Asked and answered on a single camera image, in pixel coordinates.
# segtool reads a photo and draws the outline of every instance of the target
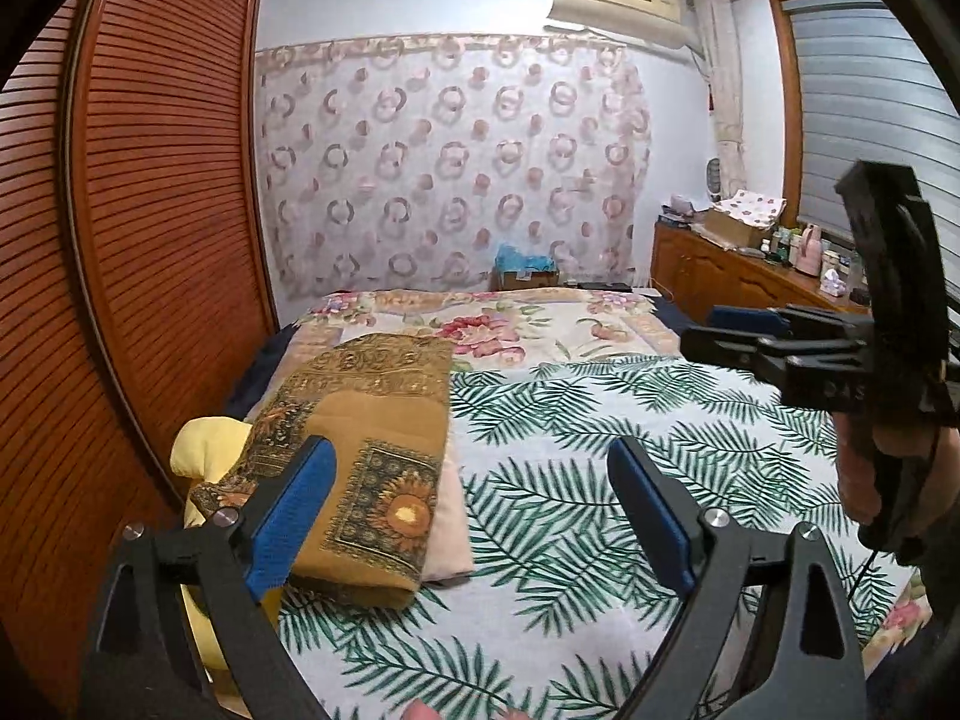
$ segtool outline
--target metal screw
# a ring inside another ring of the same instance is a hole
[[[230,525],[240,519],[240,512],[232,506],[224,506],[222,509],[217,509],[216,512],[213,512],[212,519],[213,524],[218,528],[229,528]]]
[[[730,515],[723,509],[707,509],[704,512],[704,522],[712,528],[726,528],[730,525]]]
[[[798,528],[800,530],[800,537],[805,538],[807,541],[817,541],[820,537],[820,528],[812,522],[800,522]]]
[[[136,541],[143,536],[144,527],[142,522],[131,522],[130,525],[123,526],[124,541]]]

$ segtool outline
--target bed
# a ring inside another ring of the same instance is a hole
[[[394,717],[421,698],[448,720],[517,707],[535,718],[612,716],[679,603],[658,586],[605,475],[613,437],[637,436],[702,505],[745,525],[798,520],[829,537],[844,583],[868,553],[843,515],[823,413],[782,408],[752,376],[687,362],[639,295],[330,295],[296,323],[262,403],[298,365],[388,332],[456,344],[450,434],[476,571],[424,586],[402,613],[288,589],[280,637],[334,718]],[[910,570],[878,560],[853,599],[867,640]],[[745,589],[698,716],[721,706],[757,594]]]

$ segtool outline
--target cardboard box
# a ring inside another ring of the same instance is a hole
[[[491,275],[491,292],[510,292],[511,290],[536,290],[541,287],[555,287],[560,283],[558,271],[529,271],[530,278],[517,278],[516,271],[503,271],[496,268]]]
[[[730,217],[715,208],[710,208],[707,211],[704,227],[717,238],[729,241],[736,247],[747,248],[760,248],[760,242],[764,238],[769,238],[770,231],[773,229],[772,227],[750,227],[738,218]]]

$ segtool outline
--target wardrobe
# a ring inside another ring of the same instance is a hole
[[[67,0],[0,93],[0,680],[60,712],[124,524],[179,517],[176,432],[277,330],[257,5]]]

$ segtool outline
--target pink kettle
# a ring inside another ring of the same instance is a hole
[[[806,225],[803,230],[803,240],[800,241],[800,254],[794,268],[801,274],[820,276],[820,260],[824,253],[824,245],[820,241],[820,228],[816,224]]]

